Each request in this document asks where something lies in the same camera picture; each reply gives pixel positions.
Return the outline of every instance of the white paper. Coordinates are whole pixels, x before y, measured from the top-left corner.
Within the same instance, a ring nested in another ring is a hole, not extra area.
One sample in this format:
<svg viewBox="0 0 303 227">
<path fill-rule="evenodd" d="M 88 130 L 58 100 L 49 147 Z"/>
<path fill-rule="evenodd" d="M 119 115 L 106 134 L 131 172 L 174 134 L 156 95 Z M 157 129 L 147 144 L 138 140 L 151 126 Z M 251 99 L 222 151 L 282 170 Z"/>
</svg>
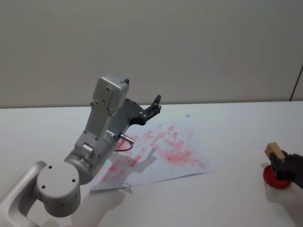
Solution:
<svg viewBox="0 0 303 227">
<path fill-rule="evenodd" d="M 199 136 L 187 115 L 174 120 L 152 119 L 133 125 L 126 135 L 136 140 L 126 152 L 114 152 L 91 183 L 91 190 L 115 189 L 210 172 Z M 117 149 L 126 149 L 120 140 Z"/>
</svg>

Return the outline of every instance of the white table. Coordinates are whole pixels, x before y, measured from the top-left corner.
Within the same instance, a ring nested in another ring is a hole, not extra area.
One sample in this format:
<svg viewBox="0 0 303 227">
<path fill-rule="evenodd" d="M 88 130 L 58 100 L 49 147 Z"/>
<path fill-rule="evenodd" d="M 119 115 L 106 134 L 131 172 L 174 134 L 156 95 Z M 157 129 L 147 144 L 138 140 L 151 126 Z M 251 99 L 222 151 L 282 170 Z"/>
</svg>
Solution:
<svg viewBox="0 0 303 227">
<path fill-rule="evenodd" d="M 2 195 L 33 163 L 63 160 L 85 127 L 88 107 L 0 110 Z M 267 143 L 303 155 L 303 102 L 164 105 L 157 117 L 190 114 L 213 172 L 132 188 L 89 193 L 67 218 L 36 202 L 29 218 L 42 227 L 303 226 L 303 190 L 267 186 Z"/>
</svg>

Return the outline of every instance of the small wooden block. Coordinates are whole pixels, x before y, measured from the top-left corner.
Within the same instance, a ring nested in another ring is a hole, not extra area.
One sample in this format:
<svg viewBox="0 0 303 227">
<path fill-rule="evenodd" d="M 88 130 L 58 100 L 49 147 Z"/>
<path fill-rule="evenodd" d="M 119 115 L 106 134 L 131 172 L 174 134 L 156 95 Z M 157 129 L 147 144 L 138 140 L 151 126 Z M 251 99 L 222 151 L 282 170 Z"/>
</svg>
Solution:
<svg viewBox="0 0 303 227">
<path fill-rule="evenodd" d="M 266 155 L 269 157 L 270 153 L 274 152 L 276 156 L 283 162 L 285 162 L 285 155 L 281 151 L 280 147 L 276 142 L 269 143 L 265 150 Z"/>
</svg>

